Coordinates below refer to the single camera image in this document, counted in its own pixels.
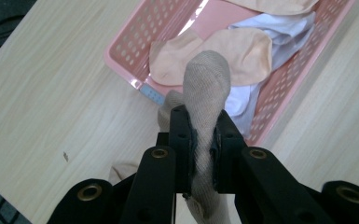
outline robotic arm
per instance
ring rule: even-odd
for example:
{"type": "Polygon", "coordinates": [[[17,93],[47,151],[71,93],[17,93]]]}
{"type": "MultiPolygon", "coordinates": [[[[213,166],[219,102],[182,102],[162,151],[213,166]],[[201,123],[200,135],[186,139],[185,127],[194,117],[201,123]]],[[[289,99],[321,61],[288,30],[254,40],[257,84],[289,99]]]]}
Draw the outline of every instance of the robotic arm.
{"type": "MultiPolygon", "coordinates": [[[[73,186],[48,223],[174,223],[176,193],[189,197],[197,135],[186,108],[173,109],[169,133],[142,157],[138,172],[112,186],[73,186]]],[[[298,183],[268,150],[248,147],[225,111],[211,148],[214,188],[235,194],[242,223],[359,223],[359,187],[344,181],[322,192],[298,183]]]]}

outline wooden table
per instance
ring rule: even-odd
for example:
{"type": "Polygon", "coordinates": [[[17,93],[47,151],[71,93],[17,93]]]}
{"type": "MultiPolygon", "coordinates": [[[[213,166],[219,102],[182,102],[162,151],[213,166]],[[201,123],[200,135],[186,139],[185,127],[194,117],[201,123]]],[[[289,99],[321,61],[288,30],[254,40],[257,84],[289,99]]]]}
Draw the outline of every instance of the wooden table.
{"type": "MultiPolygon", "coordinates": [[[[33,223],[155,144],[158,106],[103,61],[138,3],[39,0],[0,49],[0,193],[33,223]]],[[[315,189],[359,185],[359,1],[262,147],[315,189]]],[[[178,201],[177,222],[194,223],[178,201]]]]}

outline pink basket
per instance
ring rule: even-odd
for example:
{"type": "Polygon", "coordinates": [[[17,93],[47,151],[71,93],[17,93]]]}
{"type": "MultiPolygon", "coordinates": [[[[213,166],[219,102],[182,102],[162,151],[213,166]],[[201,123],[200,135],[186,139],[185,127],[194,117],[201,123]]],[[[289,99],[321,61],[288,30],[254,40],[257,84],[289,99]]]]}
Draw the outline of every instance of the pink basket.
{"type": "MultiPolygon", "coordinates": [[[[315,6],[316,24],[309,41],[261,89],[248,145],[259,145],[266,137],[354,1],[320,0],[315,6]]],[[[108,46],[104,59],[134,88],[162,104],[169,90],[182,88],[162,86],[151,79],[148,55],[152,41],[172,39],[188,27],[206,38],[257,14],[223,0],[144,0],[108,46]]]]}

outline wood grain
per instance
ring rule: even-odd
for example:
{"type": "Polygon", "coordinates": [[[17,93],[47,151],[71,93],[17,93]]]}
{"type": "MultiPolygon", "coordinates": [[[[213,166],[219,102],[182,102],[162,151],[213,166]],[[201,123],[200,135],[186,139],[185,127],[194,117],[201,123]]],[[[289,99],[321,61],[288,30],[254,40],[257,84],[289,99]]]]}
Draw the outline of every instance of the wood grain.
{"type": "MultiPolygon", "coordinates": [[[[39,0],[0,49],[0,193],[33,223],[155,144],[158,106],[103,61],[138,3],[39,0]]],[[[262,147],[315,189],[359,185],[359,1],[262,147]]],[[[195,223],[178,201],[177,223],[195,223]]]]}

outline sock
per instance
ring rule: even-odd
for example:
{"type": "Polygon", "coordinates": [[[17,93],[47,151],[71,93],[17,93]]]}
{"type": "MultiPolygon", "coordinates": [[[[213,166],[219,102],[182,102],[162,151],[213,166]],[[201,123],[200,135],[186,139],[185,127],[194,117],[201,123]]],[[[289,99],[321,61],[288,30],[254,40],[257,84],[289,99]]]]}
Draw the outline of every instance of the sock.
{"type": "Polygon", "coordinates": [[[296,16],[260,14],[231,24],[228,29],[254,27],[264,31],[272,40],[272,71],[286,63],[310,37],[315,12],[296,16]]]}
{"type": "Polygon", "coordinates": [[[171,110],[179,105],[183,105],[183,94],[178,91],[169,91],[165,97],[164,104],[159,108],[157,121],[159,130],[162,133],[170,131],[171,110]]]}
{"type": "Polygon", "coordinates": [[[312,10],[318,0],[226,0],[241,7],[271,15],[298,15],[312,10]]]}
{"type": "Polygon", "coordinates": [[[108,181],[110,184],[116,185],[121,180],[135,174],[137,170],[138,166],[136,164],[121,163],[118,165],[113,165],[110,168],[108,181]]]}
{"type": "Polygon", "coordinates": [[[205,50],[216,51],[228,61],[233,86],[256,84],[269,76],[272,42],[260,29],[218,30],[203,42],[197,36],[189,29],[165,43],[154,42],[150,48],[151,78],[160,85],[183,85],[186,65],[205,50]]]}
{"type": "Polygon", "coordinates": [[[227,200],[214,191],[210,147],[214,126],[230,90],[228,62],[215,51],[203,51],[186,67],[184,101],[197,131],[192,195],[186,202],[198,223],[229,223],[227,200]]]}

